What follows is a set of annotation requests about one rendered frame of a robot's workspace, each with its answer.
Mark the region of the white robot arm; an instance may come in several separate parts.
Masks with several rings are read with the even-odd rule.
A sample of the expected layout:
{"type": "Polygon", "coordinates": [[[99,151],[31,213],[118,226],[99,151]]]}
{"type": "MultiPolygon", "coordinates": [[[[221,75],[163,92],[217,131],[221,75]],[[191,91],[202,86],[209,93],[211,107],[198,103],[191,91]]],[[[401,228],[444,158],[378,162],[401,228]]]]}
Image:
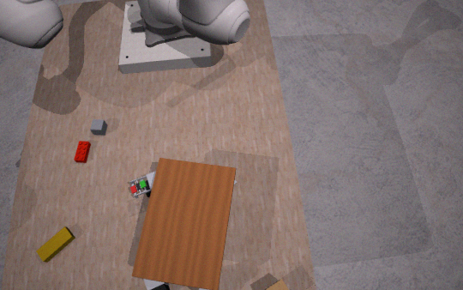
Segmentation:
{"type": "MultiPolygon", "coordinates": [[[[216,45],[229,45],[237,43],[250,25],[250,11],[244,0],[137,1],[142,19],[130,27],[133,33],[146,33],[147,47],[195,37],[216,45]]],[[[52,0],[0,0],[2,39],[41,49],[62,28],[61,9],[52,0]]]]}

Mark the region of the yellow rectangular block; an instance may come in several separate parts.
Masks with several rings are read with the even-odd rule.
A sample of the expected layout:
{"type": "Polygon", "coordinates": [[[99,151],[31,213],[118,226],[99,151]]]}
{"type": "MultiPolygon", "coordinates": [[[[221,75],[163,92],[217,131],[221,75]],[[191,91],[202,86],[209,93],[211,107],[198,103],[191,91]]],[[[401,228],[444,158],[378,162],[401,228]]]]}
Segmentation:
{"type": "Polygon", "coordinates": [[[37,253],[43,262],[48,263],[58,252],[60,252],[65,246],[75,239],[73,233],[64,227],[44,245],[42,245],[37,253]]]}

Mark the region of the red toy building brick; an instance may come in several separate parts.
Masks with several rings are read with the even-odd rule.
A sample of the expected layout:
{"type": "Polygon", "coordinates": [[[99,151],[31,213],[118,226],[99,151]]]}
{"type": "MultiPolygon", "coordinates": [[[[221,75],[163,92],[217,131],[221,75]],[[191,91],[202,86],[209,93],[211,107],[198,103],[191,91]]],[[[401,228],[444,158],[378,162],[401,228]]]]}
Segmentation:
{"type": "Polygon", "coordinates": [[[87,157],[88,157],[90,147],[91,147],[90,142],[79,141],[74,161],[79,162],[79,163],[87,163],[87,157]]]}

